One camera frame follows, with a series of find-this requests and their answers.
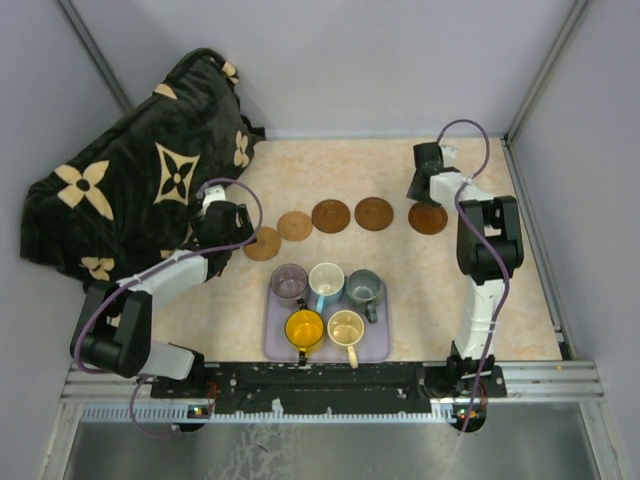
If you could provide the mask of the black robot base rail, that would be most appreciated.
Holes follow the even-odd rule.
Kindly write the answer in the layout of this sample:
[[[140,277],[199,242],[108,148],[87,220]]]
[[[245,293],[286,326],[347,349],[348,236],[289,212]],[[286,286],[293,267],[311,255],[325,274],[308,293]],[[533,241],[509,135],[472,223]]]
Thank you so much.
[[[442,362],[206,363],[185,380],[153,382],[153,399],[203,399],[216,413],[268,412],[278,401],[286,413],[427,413],[437,399],[469,395],[445,381]]]

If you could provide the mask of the grey ceramic mug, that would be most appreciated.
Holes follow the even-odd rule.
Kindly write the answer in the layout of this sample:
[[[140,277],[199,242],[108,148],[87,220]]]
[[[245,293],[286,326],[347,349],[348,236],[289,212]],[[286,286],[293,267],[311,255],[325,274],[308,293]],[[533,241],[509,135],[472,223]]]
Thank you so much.
[[[346,280],[345,292],[370,324],[378,322],[377,305],[383,295],[383,282],[376,273],[368,269],[354,271]]]

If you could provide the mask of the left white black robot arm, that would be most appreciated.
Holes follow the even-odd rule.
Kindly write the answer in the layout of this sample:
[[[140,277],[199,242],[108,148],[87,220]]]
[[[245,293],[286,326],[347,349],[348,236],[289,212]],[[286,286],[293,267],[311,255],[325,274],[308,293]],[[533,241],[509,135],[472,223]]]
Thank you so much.
[[[131,277],[91,284],[69,347],[76,367],[89,374],[171,379],[184,395],[201,394],[208,373],[198,353],[154,341],[154,315],[220,275],[232,252],[255,237],[246,205],[215,201],[196,219],[185,249]]]

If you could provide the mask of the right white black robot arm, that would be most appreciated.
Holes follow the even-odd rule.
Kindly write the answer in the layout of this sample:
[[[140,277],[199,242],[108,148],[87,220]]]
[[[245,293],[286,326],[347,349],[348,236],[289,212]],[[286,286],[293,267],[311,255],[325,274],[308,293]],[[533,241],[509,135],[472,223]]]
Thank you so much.
[[[456,261],[467,281],[461,328],[447,358],[445,383],[456,394],[479,396],[492,375],[497,316],[510,280],[524,261],[518,202],[478,188],[446,162],[456,151],[436,142],[413,146],[415,173],[407,197],[429,219],[458,216]]]

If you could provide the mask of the woven rattan coaster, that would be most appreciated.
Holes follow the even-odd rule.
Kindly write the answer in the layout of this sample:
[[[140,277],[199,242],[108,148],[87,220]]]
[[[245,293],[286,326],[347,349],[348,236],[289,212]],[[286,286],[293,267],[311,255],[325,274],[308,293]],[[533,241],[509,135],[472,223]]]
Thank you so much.
[[[244,254],[253,261],[268,261],[276,257],[281,249],[282,239],[271,227],[261,227],[254,243],[243,247]]]
[[[300,242],[308,238],[313,231],[311,217],[301,211],[284,213],[277,222],[279,235],[287,241]]]

